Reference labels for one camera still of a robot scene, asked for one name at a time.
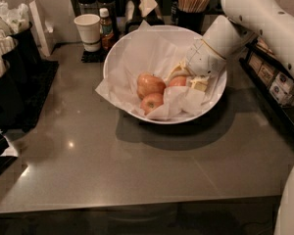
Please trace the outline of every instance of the table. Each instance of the table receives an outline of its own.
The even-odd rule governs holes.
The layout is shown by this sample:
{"label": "table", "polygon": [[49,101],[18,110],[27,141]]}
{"label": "table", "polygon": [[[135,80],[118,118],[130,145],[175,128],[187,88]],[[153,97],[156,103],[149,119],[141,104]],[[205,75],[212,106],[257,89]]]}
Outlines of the table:
{"label": "table", "polygon": [[102,99],[103,64],[82,63],[82,50],[55,50],[49,59],[60,65],[37,126],[7,134],[19,157],[0,175],[0,213],[282,194],[294,139],[270,121],[237,56],[212,110],[158,125]]}

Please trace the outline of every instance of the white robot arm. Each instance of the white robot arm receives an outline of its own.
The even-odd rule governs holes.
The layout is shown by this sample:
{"label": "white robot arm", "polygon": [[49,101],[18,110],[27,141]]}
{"label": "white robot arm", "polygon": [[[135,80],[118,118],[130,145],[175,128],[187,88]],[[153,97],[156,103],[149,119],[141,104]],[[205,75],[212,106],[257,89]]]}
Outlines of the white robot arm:
{"label": "white robot arm", "polygon": [[219,16],[186,55],[186,64],[198,75],[215,75],[229,54],[261,35],[294,78],[294,17],[275,0],[221,0]]}

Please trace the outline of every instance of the paper cup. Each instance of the paper cup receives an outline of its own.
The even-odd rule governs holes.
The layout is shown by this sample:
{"label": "paper cup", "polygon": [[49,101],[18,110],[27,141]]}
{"label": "paper cup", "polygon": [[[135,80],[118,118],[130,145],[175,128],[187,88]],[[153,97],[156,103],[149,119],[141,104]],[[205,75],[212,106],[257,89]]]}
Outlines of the paper cup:
{"label": "paper cup", "polygon": [[85,50],[89,52],[98,51],[101,47],[99,16],[94,14],[80,15],[74,19],[74,23]]}

